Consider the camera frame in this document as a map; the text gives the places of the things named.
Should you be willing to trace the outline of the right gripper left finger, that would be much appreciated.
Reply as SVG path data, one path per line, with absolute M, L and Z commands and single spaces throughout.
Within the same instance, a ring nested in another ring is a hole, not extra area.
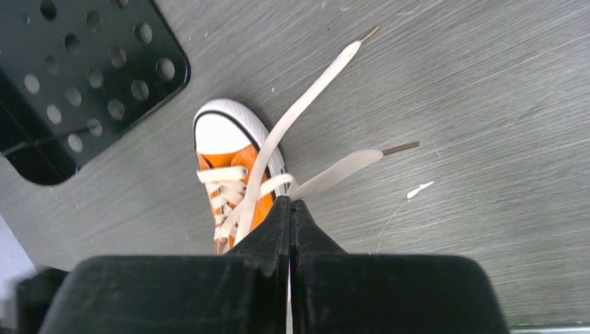
M 223 256 L 108 255 L 78 264 L 41 333 L 284 333 L 291 201 Z

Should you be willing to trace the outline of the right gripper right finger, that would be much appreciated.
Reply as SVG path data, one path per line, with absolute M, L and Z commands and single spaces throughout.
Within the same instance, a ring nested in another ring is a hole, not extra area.
M 295 333 L 505 333 L 484 270 L 456 255 L 354 254 L 291 207 Z

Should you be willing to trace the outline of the orange canvas sneaker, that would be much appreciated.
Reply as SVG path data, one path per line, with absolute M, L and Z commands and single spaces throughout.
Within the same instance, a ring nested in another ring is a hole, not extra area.
M 206 102 L 193 119 L 198 169 L 214 217 L 216 255 L 223 255 L 255 230 L 270 212 L 275 199 L 286 194 L 285 162 L 276 148 L 268 162 L 250 223 L 230 219 L 242 202 L 250 172 L 269 132 L 246 106 L 231 99 Z

